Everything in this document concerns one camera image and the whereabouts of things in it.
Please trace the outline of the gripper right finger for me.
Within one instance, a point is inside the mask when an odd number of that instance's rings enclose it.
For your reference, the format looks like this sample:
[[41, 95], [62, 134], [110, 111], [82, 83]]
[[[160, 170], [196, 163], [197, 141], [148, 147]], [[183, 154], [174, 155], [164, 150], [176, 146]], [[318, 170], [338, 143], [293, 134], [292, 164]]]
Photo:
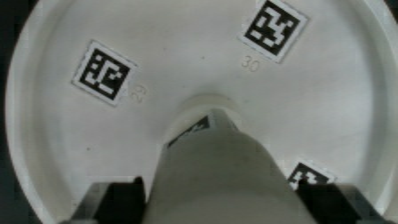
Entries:
[[316, 224], [391, 224], [352, 185], [300, 181], [297, 195]]

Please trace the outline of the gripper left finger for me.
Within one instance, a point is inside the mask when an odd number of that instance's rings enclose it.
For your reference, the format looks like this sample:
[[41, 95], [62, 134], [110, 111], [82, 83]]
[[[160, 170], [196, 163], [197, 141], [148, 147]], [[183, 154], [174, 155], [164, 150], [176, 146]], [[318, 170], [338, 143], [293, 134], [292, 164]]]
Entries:
[[141, 224], [146, 209], [142, 177], [89, 187], [73, 215], [59, 224]]

